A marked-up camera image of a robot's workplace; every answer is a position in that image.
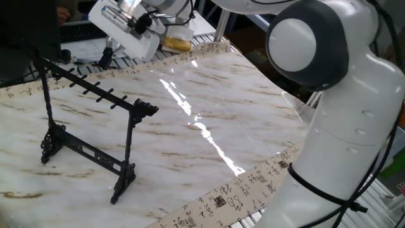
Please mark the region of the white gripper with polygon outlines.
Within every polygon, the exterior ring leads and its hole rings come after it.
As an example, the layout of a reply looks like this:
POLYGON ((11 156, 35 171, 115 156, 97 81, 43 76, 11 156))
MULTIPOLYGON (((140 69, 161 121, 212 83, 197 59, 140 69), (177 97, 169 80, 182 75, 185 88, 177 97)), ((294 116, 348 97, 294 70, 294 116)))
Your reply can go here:
MULTIPOLYGON (((149 61, 159 46, 160 20, 145 8, 141 0, 99 0, 89 13, 89 20, 120 44, 130 58, 149 61)), ((104 48, 98 66, 107 69, 113 50, 104 48)))

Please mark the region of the bare operator hand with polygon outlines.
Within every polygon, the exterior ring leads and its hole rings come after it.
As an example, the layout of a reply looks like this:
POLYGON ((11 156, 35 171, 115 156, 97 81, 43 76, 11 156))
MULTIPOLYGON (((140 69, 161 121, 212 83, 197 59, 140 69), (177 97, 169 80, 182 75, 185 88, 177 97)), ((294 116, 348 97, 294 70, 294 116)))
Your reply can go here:
POLYGON ((62 26, 66 22, 66 20, 70 17, 69 10, 64 7, 57 7, 57 14, 59 26, 62 26))

